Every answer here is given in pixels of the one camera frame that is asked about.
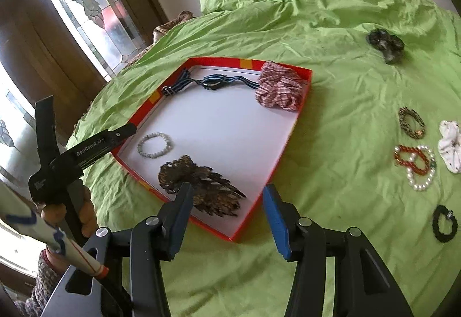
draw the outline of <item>human hand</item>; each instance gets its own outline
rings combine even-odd
[[[41,217],[52,226],[57,226],[64,220],[66,208],[64,204],[46,205],[41,211]],[[84,187],[84,204],[78,212],[78,218],[82,223],[82,234],[89,238],[98,229],[96,220],[95,206],[91,202],[91,192],[87,187]],[[69,263],[67,260],[56,253],[52,253],[47,247],[47,258],[58,274],[64,274]]]

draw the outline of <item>finger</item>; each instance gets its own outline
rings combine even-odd
[[[95,207],[91,201],[85,201],[80,212],[78,213],[78,218],[83,224],[89,222],[92,219],[96,219]]]
[[[93,235],[96,230],[98,229],[98,222],[96,221],[96,217],[91,219],[89,222],[82,226],[82,234],[85,238],[89,238]]]
[[[50,204],[46,205],[41,211],[41,217],[50,225],[56,226],[64,220],[66,208],[64,204]]]
[[[86,186],[84,186],[84,200],[85,201],[90,201],[91,200],[91,191]]]

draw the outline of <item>green bed sheet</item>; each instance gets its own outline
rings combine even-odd
[[[430,316],[461,269],[461,234],[441,244],[431,226],[438,204],[461,218],[461,175],[451,174],[436,151],[440,121],[461,120],[459,16],[429,0],[201,0],[201,6],[204,16],[176,26],[107,84],[68,146],[127,122],[188,57],[312,69],[312,89],[273,182],[284,200],[321,226],[360,227],[414,315]],[[398,65],[386,65],[366,43],[377,27],[405,42]],[[393,160],[396,144],[418,144],[399,128],[402,106],[422,116],[421,142],[437,154],[434,183],[422,193]],[[99,223],[112,230],[133,227],[162,204],[111,155],[88,168],[84,181]],[[332,308],[331,266],[324,315]],[[238,243],[188,225],[175,260],[162,263],[174,316],[282,316],[294,269],[277,253],[261,207]]]

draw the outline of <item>white scrunchie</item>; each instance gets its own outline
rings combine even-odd
[[[439,126],[442,138],[439,153],[452,173],[461,173],[461,135],[458,122],[443,120]]]

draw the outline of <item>pearl bracelet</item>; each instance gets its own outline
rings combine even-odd
[[[161,151],[156,152],[156,153],[145,153],[142,151],[142,145],[149,139],[153,137],[161,137],[163,140],[165,140],[165,148],[163,148]],[[171,137],[169,137],[165,133],[151,133],[149,135],[144,136],[141,141],[138,143],[138,153],[146,158],[159,158],[161,156],[164,156],[167,154],[170,150],[173,149],[173,142],[171,140]]]
[[[427,177],[424,183],[418,184],[414,181],[413,169],[411,167],[408,167],[407,168],[407,179],[408,179],[410,186],[413,187],[414,190],[422,191],[422,190],[425,190],[427,187],[429,187],[432,181],[434,180],[435,169],[437,168],[437,164],[435,162],[435,156],[434,156],[434,152],[432,151],[432,149],[430,149],[426,145],[418,145],[416,148],[421,151],[427,151],[429,153],[429,160],[430,160],[429,176]],[[416,153],[412,153],[408,161],[414,162],[417,156],[418,155]]]

